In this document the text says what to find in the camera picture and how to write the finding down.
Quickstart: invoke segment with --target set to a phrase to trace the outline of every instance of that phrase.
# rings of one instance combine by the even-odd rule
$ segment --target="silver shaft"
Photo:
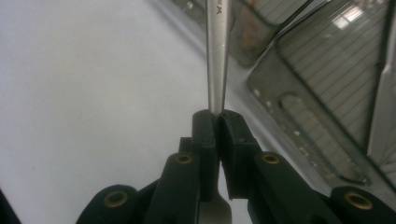
[[[206,0],[206,15],[209,110],[213,115],[216,130],[219,114],[224,109],[231,0]]]

